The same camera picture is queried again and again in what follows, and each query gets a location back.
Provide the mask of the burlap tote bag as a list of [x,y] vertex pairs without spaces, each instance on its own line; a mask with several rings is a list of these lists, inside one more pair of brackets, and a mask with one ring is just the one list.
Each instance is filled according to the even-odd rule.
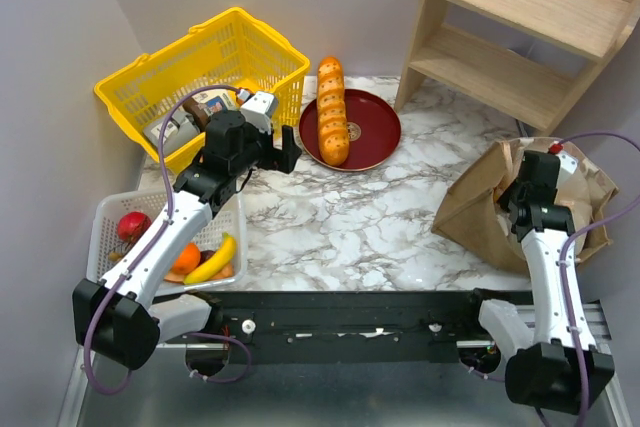
[[[553,141],[549,137],[533,137],[494,142],[448,189],[432,231],[460,244],[498,270],[528,276],[524,254],[521,258],[509,247],[498,225],[495,206],[499,195],[515,179],[523,152],[546,151]],[[573,143],[566,143],[564,148],[579,161],[577,171],[588,183],[591,223],[603,219],[604,208],[618,193],[618,187]]]

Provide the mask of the peach plastic grocery bag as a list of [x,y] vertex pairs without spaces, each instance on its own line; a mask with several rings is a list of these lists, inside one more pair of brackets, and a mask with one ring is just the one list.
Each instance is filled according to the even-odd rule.
[[[575,230],[583,228],[591,223],[592,205],[589,196],[588,183],[580,171],[573,173],[558,188],[556,204],[568,207],[571,210]],[[521,258],[523,251],[517,242],[517,237],[510,231],[509,216],[499,205],[495,206],[498,225],[502,229],[509,247]]]

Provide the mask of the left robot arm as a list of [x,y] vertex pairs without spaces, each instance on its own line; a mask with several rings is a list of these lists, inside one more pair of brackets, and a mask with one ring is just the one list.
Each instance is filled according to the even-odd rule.
[[76,338],[130,369],[142,367],[156,346],[202,331],[212,305],[197,294],[153,302],[165,275],[189,242],[238,192],[237,180],[255,169],[291,173],[301,150],[290,126],[282,145],[239,111],[215,114],[205,144],[169,187],[167,204],[141,239],[100,280],[83,279],[72,294]]

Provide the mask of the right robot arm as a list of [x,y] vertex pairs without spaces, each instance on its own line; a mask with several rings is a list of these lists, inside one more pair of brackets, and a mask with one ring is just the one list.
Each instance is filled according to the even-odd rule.
[[509,400],[538,410],[583,417],[615,372],[613,358],[599,351],[583,310],[575,269],[576,240],[569,208],[556,201],[577,160],[554,146],[527,150],[515,180],[498,204],[528,266],[534,325],[503,300],[485,300],[479,323],[506,361]]

